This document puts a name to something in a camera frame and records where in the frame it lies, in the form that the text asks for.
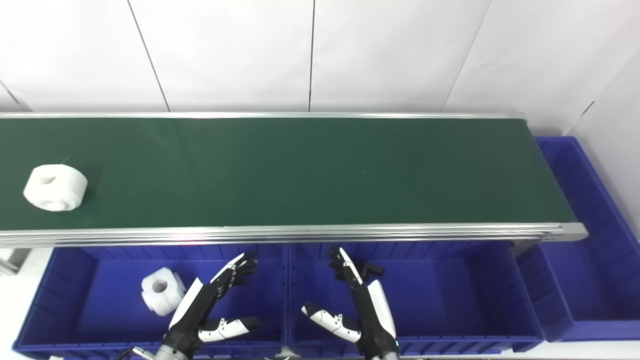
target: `white wall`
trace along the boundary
hole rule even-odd
[[[0,1],[0,79],[33,111],[166,110],[127,1]]]
[[[131,0],[172,111],[307,111],[313,0]]]
[[[493,0],[445,111],[521,111],[567,131],[640,49],[640,1]]]
[[[568,135],[576,136],[640,236],[640,51]]]
[[[14,98],[4,83],[0,80],[0,111],[24,111],[20,103]]]
[[[559,134],[640,49],[638,0],[130,1],[1,1],[0,80],[33,111],[521,111]]]

